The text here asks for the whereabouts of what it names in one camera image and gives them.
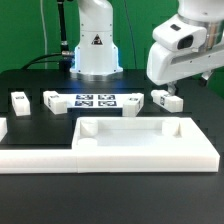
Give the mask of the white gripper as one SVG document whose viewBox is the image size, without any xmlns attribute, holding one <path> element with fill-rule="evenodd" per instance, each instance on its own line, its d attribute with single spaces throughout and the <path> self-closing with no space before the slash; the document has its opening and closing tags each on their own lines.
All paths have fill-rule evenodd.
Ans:
<svg viewBox="0 0 224 224">
<path fill-rule="evenodd" d="M 177 86 L 174 81 L 202 73 L 208 81 L 213 70 L 224 66 L 224 44 L 218 44 L 206 52 L 180 50 L 172 52 L 158 43 L 150 49 L 147 76 L 156 85 L 167 84 L 168 93 L 174 96 Z"/>
</svg>

